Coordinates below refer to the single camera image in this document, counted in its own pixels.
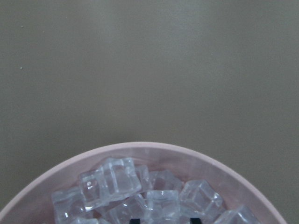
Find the pink bowl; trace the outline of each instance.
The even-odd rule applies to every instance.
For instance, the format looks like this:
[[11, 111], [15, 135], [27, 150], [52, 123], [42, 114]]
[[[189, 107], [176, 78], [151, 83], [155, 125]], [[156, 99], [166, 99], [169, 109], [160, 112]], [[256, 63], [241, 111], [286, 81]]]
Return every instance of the pink bowl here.
[[133, 157], [150, 170], [169, 169], [183, 181], [206, 179], [229, 209], [247, 205], [263, 224], [286, 224], [252, 184], [220, 162], [187, 148], [152, 142], [121, 143], [77, 155], [50, 169], [25, 187], [0, 212], [0, 223], [53, 224], [51, 193], [77, 184], [80, 173], [107, 157]]

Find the bowl rim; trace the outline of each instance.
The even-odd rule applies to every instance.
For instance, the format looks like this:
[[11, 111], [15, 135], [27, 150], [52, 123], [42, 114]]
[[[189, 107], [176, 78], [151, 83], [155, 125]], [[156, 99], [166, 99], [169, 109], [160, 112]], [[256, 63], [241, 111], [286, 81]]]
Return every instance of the bowl rim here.
[[3, 209], [0, 211], [0, 222], [1, 220], [6, 216], [6, 214], [9, 213], [9, 211], [26, 195], [28, 192], [31, 191], [35, 186], [43, 182], [45, 179], [53, 175], [53, 173], [59, 171], [60, 169], [69, 166], [70, 164], [76, 163], [77, 161], [81, 159], [85, 159], [88, 157], [91, 157], [93, 155], [96, 155], [100, 152], [104, 151], [111, 151], [111, 150], [117, 150], [120, 148], [140, 148], [140, 147], [151, 147], [151, 148], [161, 148], [163, 150], [169, 150], [169, 151], [175, 151], [180, 152], [184, 154], [188, 154], [190, 156], [198, 157], [208, 163], [213, 164], [214, 166], [218, 167], [219, 169], [224, 170], [225, 172], [229, 173], [237, 179], [239, 182], [241, 182], [244, 186], [248, 188], [249, 191], [251, 191], [259, 200], [263, 201], [266, 207], [270, 211], [272, 211], [274, 217], [281, 223], [281, 224], [287, 224], [287, 222], [284, 220], [284, 218], [280, 215], [280, 213], [277, 211], [277, 209], [272, 205], [272, 203], [256, 188], [254, 187], [249, 181], [247, 181], [244, 177], [242, 177], [240, 174], [232, 170], [231, 168], [227, 167], [226, 165], [222, 164], [221, 162], [204, 155], [200, 152], [197, 152], [195, 150], [191, 150], [185, 147], [176, 146], [172, 144], [166, 144], [166, 143], [159, 143], [159, 142], [124, 142], [124, 143], [118, 143], [118, 144], [112, 144], [108, 146], [103, 146], [99, 148], [95, 148], [86, 152], [83, 152], [81, 154], [78, 154], [76, 156], [71, 157], [70, 159], [67, 159], [58, 165], [54, 166], [53, 168], [49, 169], [39, 177], [37, 177], [35, 180], [33, 180], [30, 184], [28, 184], [23, 190], [21, 190]]

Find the gray table surface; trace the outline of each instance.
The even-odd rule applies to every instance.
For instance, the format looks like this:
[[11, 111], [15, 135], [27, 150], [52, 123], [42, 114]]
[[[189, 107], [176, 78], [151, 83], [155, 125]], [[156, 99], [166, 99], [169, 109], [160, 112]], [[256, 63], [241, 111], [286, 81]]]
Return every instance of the gray table surface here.
[[197, 150], [298, 223], [299, 1], [0, 2], [0, 209], [81, 152]]

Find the round container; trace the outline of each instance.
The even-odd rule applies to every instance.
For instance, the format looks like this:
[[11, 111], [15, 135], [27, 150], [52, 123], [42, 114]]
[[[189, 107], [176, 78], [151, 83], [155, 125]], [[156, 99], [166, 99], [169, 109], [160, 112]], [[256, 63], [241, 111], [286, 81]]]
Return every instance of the round container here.
[[17, 194], [0, 212], [0, 223], [53, 224], [51, 193], [76, 185], [80, 173], [107, 157], [132, 157], [135, 164], [148, 165], [150, 170], [169, 169], [182, 181], [206, 179], [228, 209], [245, 204], [263, 224], [286, 224], [265, 196], [235, 171], [190, 149], [152, 142], [100, 147], [60, 163]]

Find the black object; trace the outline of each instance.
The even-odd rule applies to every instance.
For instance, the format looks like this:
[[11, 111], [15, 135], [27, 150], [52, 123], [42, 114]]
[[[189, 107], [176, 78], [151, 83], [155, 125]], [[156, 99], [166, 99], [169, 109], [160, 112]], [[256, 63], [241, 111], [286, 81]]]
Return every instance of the black object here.
[[[130, 224], [140, 224], [139, 218], [130, 219]], [[190, 224], [202, 224], [200, 218], [190, 218]]]

